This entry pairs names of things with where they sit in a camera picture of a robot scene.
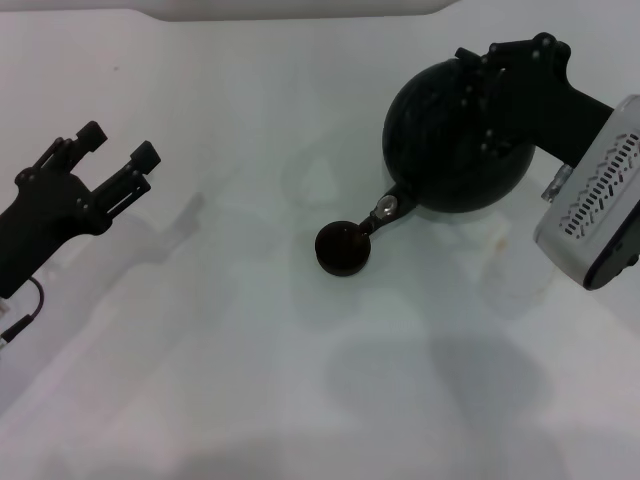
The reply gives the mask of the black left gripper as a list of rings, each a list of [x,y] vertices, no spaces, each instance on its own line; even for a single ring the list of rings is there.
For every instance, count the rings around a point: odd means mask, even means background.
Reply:
[[[18,195],[0,214],[0,298],[11,297],[61,246],[80,235],[101,235],[113,220],[151,186],[146,180],[161,162],[144,141],[129,161],[93,193],[70,173],[107,136],[96,121],[88,122],[76,138],[54,140],[17,179]]]

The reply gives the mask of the dark round teacup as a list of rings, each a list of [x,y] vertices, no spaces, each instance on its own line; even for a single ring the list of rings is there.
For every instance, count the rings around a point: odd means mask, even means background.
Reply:
[[[331,222],[316,235],[316,259],[330,275],[348,277],[360,272],[371,254],[369,235],[356,223]]]

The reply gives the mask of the black round teapot with handle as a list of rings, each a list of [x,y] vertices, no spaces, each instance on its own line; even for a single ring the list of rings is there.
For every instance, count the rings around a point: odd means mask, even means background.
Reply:
[[[459,101],[463,84],[497,88],[499,73],[464,71],[454,58],[413,77],[396,95],[382,132],[383,158],[396,201],[390,214],[373,211],[360,227],[372,234],[422,206],[459,214],[486,208],[524,177],[535,147],[497,131],[498,150],[486,156],[459,155]]]

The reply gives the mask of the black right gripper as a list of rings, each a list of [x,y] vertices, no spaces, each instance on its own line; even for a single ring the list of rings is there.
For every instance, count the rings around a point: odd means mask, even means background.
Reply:
[[[492,43],[487,53],[458,48],[464,71],[502,71],[492,88],[463,84],[459,101],[459,155],[486,156],[497,150],[501,125],[564,163],[578,163],[613,113],[613,108],[574,88],[567,76],[571,48],[547,32],[532,39]]]

